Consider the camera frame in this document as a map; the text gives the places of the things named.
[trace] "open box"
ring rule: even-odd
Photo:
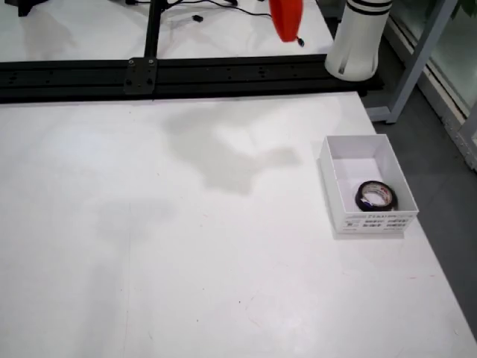
[[[419,210],[386,135],[327,136],[320,167],[337,233],[403,232]],[[377,180],[389,185],[397,208],[363,212],[355,203],[359,186]]]

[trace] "white tabletop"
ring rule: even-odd
[[[0,61],[124,60],[144,54],[148,5],[111,0],[48,0],[19,19],[0,2]],[[241,0],[254,13],[270,13],[268,2]],[[202,23],[192,20],[201,15]],[[282,43],[268,17],[250,16],[213,4],[173,7],[162,17],[158,58],[325,54],[332,38],[315,0],[305,1],[295,43]]]
[[[319,148],[373,133],[355,93],[0,107],[0,357],[476,357],[417,221],[333,235]]]

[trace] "red object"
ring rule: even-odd
[[[303,0],[270,0],[271,18],[284,43],[295,41],[303,13]]]

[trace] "white cylindrical robot part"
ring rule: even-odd
[[[382,32],[392,0],[347,0],[326,70],[345,81],[365,81],[376,73]]]

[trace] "roll of tape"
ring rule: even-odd
[[[369,194],[378,195],[382,203],[372,202]],[[380,181],[365,181],[359,186],[355,197],[356,205],[361,211],[391,211],[397,207],[396,193],[388,185]]]

